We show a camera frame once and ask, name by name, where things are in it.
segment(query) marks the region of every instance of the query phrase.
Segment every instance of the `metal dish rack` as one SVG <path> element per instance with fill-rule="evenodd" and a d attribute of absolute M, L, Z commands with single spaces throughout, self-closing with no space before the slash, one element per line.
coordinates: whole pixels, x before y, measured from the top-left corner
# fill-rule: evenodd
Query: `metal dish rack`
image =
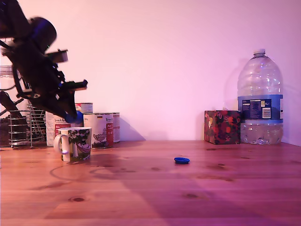
<path fill-rule="evenodd" d="M 28 104 L 27 108 L 28 110 L 9 111 L 9 144 L 12 148 L 21 145 L 33 147 L 34 143 L 46 142 L 45 111 L 33 107 L 32 104 Z M 16 113 L 26 115 L 22 118 L 12 117 Z"/>

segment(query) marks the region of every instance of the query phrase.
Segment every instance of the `large plastic water bottle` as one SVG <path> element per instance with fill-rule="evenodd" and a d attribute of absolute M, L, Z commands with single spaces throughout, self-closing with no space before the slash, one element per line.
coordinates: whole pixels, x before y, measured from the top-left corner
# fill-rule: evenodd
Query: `large plastic water bottle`
<path fill-rule="evenodd" d="M 241 142 L 278 144 L 283 136 L 283 79 L 278 66 L 254 51 L 238 78 L 238 110 L 242 112 Z"/>

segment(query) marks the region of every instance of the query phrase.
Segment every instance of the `wooden tabletop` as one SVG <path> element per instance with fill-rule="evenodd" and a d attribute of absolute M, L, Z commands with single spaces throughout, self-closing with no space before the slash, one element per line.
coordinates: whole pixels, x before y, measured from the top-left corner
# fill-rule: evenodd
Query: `wooden tabletop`
<path fill-rule="evenodd" d="M 0 155 L 3 226 L 301 225 L 298 146 L 121 142 L 73 164 L 51 147 Z"/>

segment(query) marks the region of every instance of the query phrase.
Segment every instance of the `blue bottle label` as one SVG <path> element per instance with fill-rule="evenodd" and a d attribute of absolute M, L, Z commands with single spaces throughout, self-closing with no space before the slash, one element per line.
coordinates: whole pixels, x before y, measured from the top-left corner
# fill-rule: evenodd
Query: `blue bottle label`
<path fill-rule="evenodd" d="M 238 97 L 242 123 L 283 123 L 283 95 Z"/>

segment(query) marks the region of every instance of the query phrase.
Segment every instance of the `mug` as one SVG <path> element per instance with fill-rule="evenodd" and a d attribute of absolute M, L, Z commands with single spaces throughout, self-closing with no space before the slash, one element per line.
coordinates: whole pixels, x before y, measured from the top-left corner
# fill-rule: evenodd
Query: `mug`
<path fill-rule="evenodd" d="M 68 127 L 58 129 L 53 141 L 54 150 L 62 161 L 82 161 L 91 155 L 91 127 Z"/>

